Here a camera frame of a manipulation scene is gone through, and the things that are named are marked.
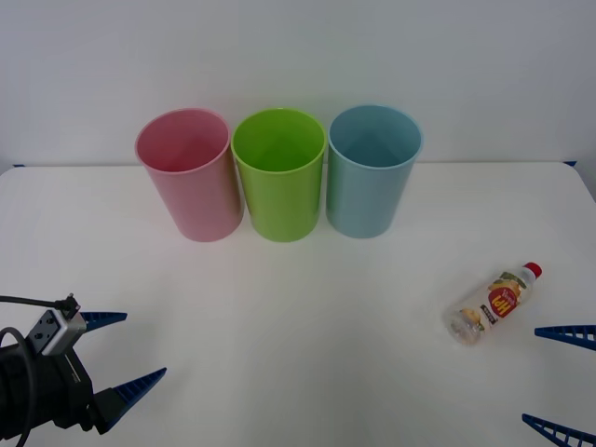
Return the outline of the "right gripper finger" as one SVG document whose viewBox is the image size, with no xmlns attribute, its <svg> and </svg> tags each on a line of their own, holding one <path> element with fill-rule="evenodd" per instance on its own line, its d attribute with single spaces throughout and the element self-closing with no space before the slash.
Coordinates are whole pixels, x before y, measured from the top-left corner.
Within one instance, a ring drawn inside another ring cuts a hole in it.
<svg viewBox="0 0 596 447">
<path fill-rule="evenodd" d="M 596 326 L 571 325 L 535 328 L 535 336 L 596 351 Z"/>
<path fill-rule="evenodd" d="M 596 446 L 594 434 L 576 430 L 571 427 L 555 424 L 551 421 L 541 419 L 524 413 L 522 421 L 539 433 L 541 436 L 559 447 L 590 447 Z"/>
</svg>

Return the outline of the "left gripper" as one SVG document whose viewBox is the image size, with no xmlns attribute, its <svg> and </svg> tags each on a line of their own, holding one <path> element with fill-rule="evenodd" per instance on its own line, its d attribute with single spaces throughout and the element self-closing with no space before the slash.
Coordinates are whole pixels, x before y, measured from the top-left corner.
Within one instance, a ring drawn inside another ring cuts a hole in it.
<svg viewBox="0 0 596 447">
<path fill-rule="evenodd" d="M 86 332 L 128 317 L 123 312 L 81 312 L 80 315 L 86 323 Z M 80 426 L 83 431 L 95 426 L 101 435 L 110 431 L 167 372 L 162 368 L 93 396 L 91 379 L 73 349 L 58 356 L 37 356 L 34 365 L 37 378 L 34 426 L 52 422 L 64 429 Z M 88 412 L 91 401 L 92 422 Z"/>
</svg>

